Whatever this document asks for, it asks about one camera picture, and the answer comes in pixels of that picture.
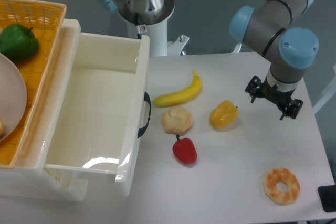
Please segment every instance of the pepper stem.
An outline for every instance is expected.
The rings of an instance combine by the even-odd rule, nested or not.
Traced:
[[[31,27],[30,29],[28,29],[26,35],[28,35],[28,33],[32,30],[33,28]]]

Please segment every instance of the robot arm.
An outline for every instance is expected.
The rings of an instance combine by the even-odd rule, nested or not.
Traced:
[[[174,0],[98,1],[106,10],[118,10],[130,38],[141,38],[142,33],[150,37],[151,55],[167,56],[167,21],[174,11]]]
[[[266,0],[254,9],[242,7],[233,17],[229,31],[240,42],[271,62],[264,82],[254,76],[245,91],[252,97],[265,98],[287,116],[296,118],[303,105],[292,100],[307,68],[313,63],[319,48],[316,35],[308,30],[294,27],[286,30],[314,0]]]

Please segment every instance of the banana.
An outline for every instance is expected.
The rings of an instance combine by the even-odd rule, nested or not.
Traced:
[[[192,75],[193,81],[187,88],[156,97],[153,100],[154,105],[157,107],[168,107],[193,99],[201,90],[202,80],[195,70],[192,71]]]

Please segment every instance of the donut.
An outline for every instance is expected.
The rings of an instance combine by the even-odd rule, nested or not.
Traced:
[[[280,191],[277,183],[286,184],[287,190]],[[264,178],[265,194],[279,205],[293,203],[300,193],[300,184],[295,175],[286,168],[274,168],[268,171]]]

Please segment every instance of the drawer handle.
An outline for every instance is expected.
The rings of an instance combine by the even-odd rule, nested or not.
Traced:
[[[145,91],[145,95],[144,95],[143,100],[149,104],[149,115],[148,115],[148,120],[147,120],[146,125],[142,128],[139,128],[138,138],[142,137],[142,135],[145,134],[145,132],[148,128],[148,125],[149,125],[149,119],[151,118],[152,104],[151,104],[151,99],[150,99],[150,97],[149,97],[149,95],[147,94],[146,91]]]

